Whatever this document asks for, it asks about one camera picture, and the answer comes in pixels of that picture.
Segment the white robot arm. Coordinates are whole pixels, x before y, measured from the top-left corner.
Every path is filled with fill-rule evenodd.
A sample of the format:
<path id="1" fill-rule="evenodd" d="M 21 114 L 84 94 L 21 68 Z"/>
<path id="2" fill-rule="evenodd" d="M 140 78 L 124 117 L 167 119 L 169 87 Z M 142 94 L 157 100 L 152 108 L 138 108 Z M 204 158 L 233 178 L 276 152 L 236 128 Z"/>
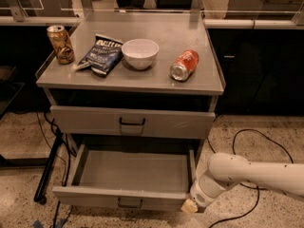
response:
<path id="1" fill-rule="evenodd" d="M 217 153 L 209 158 L 206 171 L 193 183 L 180 209 L 185 214 L 197 213 L 243 181 L 304 200 L 304 164 L 248 161 Z"/>

